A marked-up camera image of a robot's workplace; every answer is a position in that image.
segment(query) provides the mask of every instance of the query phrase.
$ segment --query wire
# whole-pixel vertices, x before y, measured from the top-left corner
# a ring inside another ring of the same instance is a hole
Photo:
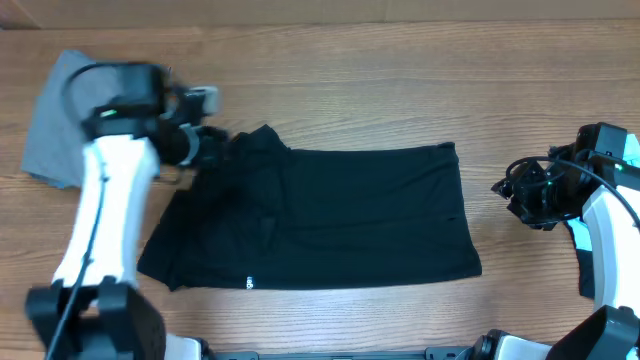
[[[69,300],[67,301],[67,305],[62,312],[62,316],[60,317],[60,321],[56,326],[56,330],[53,333],[53,337],[51,338],[51,343],[49,345],[49,349],[47,351],[46,360],[52,360],[53,356],[56,352],[56,348],[60,343],[60,338],[62,336],[62,332],[69,321],[71,316],[71,311],[73,311],[73,307],[78,298],[78,293],[80,292],[80,288],[82,287],[82,282],[84,280],[84,276],[87,273],[87,269],[91,264],[91,252],[93,251],[93,243],[96,239],[96,233],[98,232],[98,225],[100,223],[100,216],[102,215],[102,207],[104,205],[104,193],[105,193],[105,184],[109,181],[109,178],[106,177],[104,171],[104,161],[102,159],[102,154],[98,149],[97,145],[94,143],[93,150],[96,155],[96,159],[98,161],[98,166],[100,167],[100,199],[98,200],[98,210],[96,211],[96,220],[93,223],[93,228],[91,229],[91,237],[89,238],[89,243],[87,244],[87,250],[82,257],[82,266],[80,268],[80,272],[78,273],[78,277],[76,278],[75,284],[73,284],[73,288],[71,289],[71,295],[69,296]]]
[[[562,160],[562,159],[555,159],[555,158],[548,157],[548,156],[530,156],[530,157],[522,158],[520,160],[514,161],[511,165],[509,165],[509,167],[507,168],[507,180],[511,180],[511,178],[512,178],[511,170],[513,170],[514,167],[516,167],[516,166],[518,166],[520,164],[524,164],[524,163],[528,163],[528,162],[532,162],[532,161],[547,161],[547,162],[551,162],[551,163],[556,163],[556,164],[569,166],[569,167],[572,167],[574,169],[580,170],[581,172],[591,176],[593,179],[598,181],[598,183],[600,183],[601,185],[606,187],[607,190],[609,190],[613,194],[613,196],[615,196],[618,199],[618,201],[620,201],[620,203],[622,203],[622,206],[624,206],[624,208],[627,210],[629,215],[631,215],[631,218],[633,219],[633,222],[635,223],[636,228],[638,229],[638,231],[640,231],[640,218],[638,218],[638,214],[636,214],[636,212],[633,210],[633,207],[631,207],[629,202],[627,202],[627,200],[625,200],[624,196],[622,196],[622,194],[620,194],[620,192],[618,192],[618,190],[616,190],[616,188],[613,187],[613,185],[609,184],[605,179],[603,179],[602,177],[598,176],[593,171],[585,169],[582,166],[580,166],[580,165],[578,165],[576,163],[573,163],[571,161]]]

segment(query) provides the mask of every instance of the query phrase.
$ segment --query black t-shirt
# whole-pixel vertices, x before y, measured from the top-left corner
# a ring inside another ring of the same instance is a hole
[[[180,286],[327,289],[480,275],[453,143],[291,150],[268,126],[178,191],[138,270]]]

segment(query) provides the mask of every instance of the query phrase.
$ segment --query table surface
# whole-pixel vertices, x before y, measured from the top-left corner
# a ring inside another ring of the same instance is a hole
[[[335,291],[189,289],[141,277],[168,330],[215,350],[416,350],[491,328],[554,342],[584,320],[568,232],[530,230],[489,189],[514,160],[607,121],[640,131],[640,21],[436,22],[0,33],[0,359],[39,359],[23,307],[66,249],[78,190],[20,172],[34,99],[63,49],[170,65],[216,84],[232,132],[293,148],[456,142],[481,277]],[[154,185],[141,247],[174,188]]]

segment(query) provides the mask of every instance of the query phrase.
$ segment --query white plastic part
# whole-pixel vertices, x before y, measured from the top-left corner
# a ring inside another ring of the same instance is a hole
[[[201,360],[201,358],[202,346],[199,341],[167,334],[165,360]]]
[[[618,186],[638,213],[640,192]],[[600,186],[582,207],[593,244],[594,311],[603,305],[626,306],[640,315],[640,232],[622,203]]]
[[[500,339],[495,360],[545,360],[551,346],[507,335]]]
[[[108,181],[104,185],[92,263],[82,285],[98,285],[105,276],[113,276],[117,283],[137,288],[138,238],[147,194],[160,170],[158,154],[148,138],[134,140],[131,135],[98,138],[85,145],[83,154],[85,174],[80,206],[69,247],[53,281],[62,279],[64,287],[72,287],[78,278],[96,221],[104,175]]]

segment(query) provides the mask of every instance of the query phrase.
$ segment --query folded gray fabric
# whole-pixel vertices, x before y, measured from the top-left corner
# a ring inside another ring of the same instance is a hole
[[[82,146],[86,139],[79,120],[72,121],[63,110],[62,87],[74,71],[93,63],[79,51],[63,51],[36,100],[21,169],[50,185],[82,185]],[[119,89],[115,71],[106,67],[80,75],[69,93],[78,115],[84,119],[94,107],[113,99]]]

